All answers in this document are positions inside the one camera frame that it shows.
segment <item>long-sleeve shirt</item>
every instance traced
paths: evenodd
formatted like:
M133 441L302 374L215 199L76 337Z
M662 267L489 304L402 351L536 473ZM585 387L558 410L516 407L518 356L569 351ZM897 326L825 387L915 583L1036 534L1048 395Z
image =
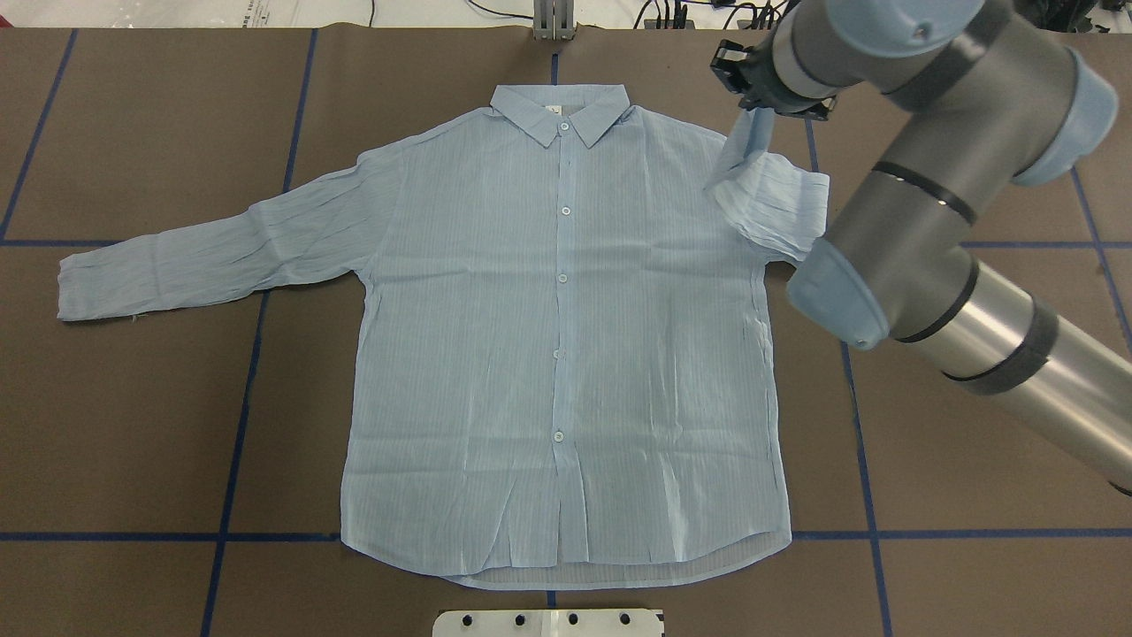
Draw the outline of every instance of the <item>long-sleeve shirt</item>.
M700 580L790 541L767 261L827 178L621 86L499 86L242 214L69 256L65 321L353 272L342 541L483 588Z

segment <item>shirt collar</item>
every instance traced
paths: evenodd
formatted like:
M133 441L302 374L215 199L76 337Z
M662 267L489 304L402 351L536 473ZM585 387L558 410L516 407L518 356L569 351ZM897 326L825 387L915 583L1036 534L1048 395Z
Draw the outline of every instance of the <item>shirt collar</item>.
M573 114L557 114L548 105L581 105ZM577 84L565 86L497 86L491 107L511 120L542 147L558 135L558 124L569 120L585 147L592 148L629 109L625 86Z

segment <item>white floor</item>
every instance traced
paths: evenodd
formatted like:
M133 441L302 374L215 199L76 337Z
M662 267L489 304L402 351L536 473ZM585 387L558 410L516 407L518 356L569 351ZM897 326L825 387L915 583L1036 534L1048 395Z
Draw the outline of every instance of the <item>white floor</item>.
M498 11L530 15L532 0L477 0ZM666 0L658 0L663 7ZM756 0L762 5L764 0ZM473 8L465 0L0 0L0 15L16 26L82 27L315 27L345 21L367 24L376 2L374 26L480 27L530 24ZM642 0L576 0L574 19L604 28L629 28ZM697 28L720 28L730 8L689 5ZM747 18L744 9L736 16ZM645 18L655 17L655 9ZM1132 33L1123 11L1095 10L1090 17L1116 33Z

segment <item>folded sleeve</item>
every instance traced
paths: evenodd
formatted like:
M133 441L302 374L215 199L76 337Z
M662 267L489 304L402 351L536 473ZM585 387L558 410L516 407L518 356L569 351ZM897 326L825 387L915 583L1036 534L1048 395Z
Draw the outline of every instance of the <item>folded sleeve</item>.
M739 114L706 191L743 235L797 264L825 232L830 178L767 152L773 118L767 109Z

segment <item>shirt sleeve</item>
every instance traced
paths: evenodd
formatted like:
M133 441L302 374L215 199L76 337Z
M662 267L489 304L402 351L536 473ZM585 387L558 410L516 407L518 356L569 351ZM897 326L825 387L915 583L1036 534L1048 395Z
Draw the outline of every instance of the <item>shirt sleeve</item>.
M398 149L386 146L237 216L68 256L59 318L215 304L357 270L395 212L402 171Z
M825 232L830 178L766 152L773 118L767 109L739 114L706 191L743 235L797 264Z

